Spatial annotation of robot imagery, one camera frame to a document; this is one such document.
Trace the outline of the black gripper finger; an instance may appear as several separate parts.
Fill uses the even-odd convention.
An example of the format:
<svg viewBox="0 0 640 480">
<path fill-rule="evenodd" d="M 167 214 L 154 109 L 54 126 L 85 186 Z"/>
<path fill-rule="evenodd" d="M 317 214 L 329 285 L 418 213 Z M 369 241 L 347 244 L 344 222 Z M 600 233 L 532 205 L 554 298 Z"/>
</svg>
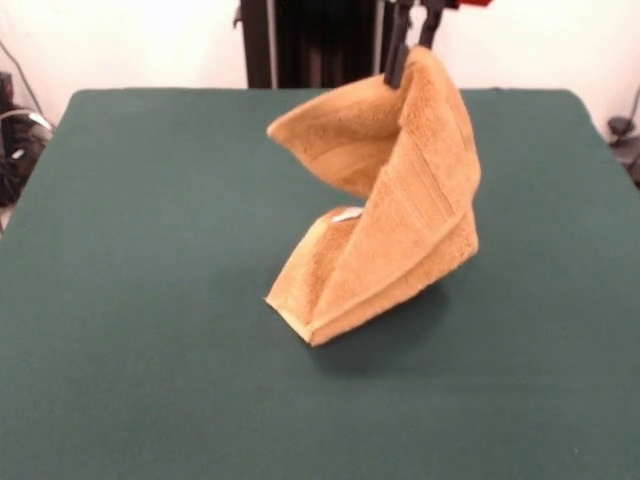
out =
<svg viewBox="0 0 640 480">
<path fill-rule="evenodd" d="M 426 10 L 426 18 L 423 22 L 418 43 L 428 49 L 432 48 L 436 32 L 440 26 L 443 11 L 446 8 L 445 0 L 421 0 L 420 4 Z"/>
<path fill-rule="evenodd" d="M 405 41 L 411 8 L 411 1 L 395 2 L 393 28 L 384 68 L 384 83 L 389 87 L 399 87 L 401 84 L 404 63 L 408 55 L 408 46 Z"/>
</svg>

